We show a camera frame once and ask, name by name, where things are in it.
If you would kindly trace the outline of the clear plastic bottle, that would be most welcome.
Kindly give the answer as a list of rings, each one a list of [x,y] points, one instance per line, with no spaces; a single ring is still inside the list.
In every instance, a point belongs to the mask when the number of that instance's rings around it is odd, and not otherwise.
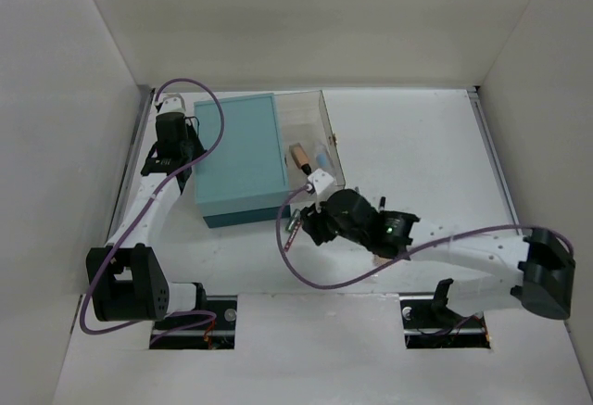
[[[324,144],[318,143],[314,146],[314,157],[319,169],[322,169],[323,171],[332,175],[335,174],[333,161],[327,147]]]

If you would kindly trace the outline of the beige foundation bottle black cap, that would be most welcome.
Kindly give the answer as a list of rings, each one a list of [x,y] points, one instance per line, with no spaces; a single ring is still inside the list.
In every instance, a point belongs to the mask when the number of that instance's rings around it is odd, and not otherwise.
[[[300,169],[305,175],[311,175],[312,168],[310,166],[309,156],[306,153],[304,147],[300,143],[296,143],[289,146],[289,152],[291,158],[296,164],[296,167]]]

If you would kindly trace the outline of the beige makeup sponge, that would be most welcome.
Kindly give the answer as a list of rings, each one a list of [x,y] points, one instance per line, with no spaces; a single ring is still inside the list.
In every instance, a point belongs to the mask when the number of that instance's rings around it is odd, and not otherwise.
[[[384,258],[381,258],[381,257],[378,257],[378,256],[374,256],[373,257],[373,264],[376,267],[383,266],[383,265],[387,264],[388,262],[390,262],[390,259],[384,259]]]

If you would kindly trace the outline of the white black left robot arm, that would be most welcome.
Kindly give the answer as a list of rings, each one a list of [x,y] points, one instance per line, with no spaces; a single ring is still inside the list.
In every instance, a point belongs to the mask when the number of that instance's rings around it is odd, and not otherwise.
[[[157,114],[156,134],[129,212],[107,243],[87,254],[91,299],[101,322],[160,321],[175,314],[195,330],[208,318],[202,285],[168,281],[154,244],[192,174],[189,163],[206,150],[196,123],[180,108]]]

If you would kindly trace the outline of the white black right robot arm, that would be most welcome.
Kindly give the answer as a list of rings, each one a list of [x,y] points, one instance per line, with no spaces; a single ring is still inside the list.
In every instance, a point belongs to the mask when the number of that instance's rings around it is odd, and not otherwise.
[[[448,276],[438,282],[429,312],[440,326],[486,310],[524,308],[560,321],[571,314],[574,252],[549,229],[506,236],[501,225],[449,233],[414,214],[375,208],[351,189],[304,208],[301,219],[318,246],[341,237],[390,262],[439,262],[479,272],[468,281]]]

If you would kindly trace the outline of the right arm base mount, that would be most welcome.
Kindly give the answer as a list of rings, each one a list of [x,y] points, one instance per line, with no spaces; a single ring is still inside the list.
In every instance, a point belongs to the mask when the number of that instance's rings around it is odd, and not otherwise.
[[[448,308],[451,278],[438,283],[435,292],[401,295],[399,305],[407,349],[491,349],[482,312],[461,316]]]

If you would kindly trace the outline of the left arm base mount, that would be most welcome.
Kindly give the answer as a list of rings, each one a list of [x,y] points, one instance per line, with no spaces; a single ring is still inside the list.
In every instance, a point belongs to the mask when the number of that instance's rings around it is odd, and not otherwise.
[[[155,322],[150,349],[230,350],[235,346],[237,296],[208,297],[206,311],[216,315],[170,316]]]

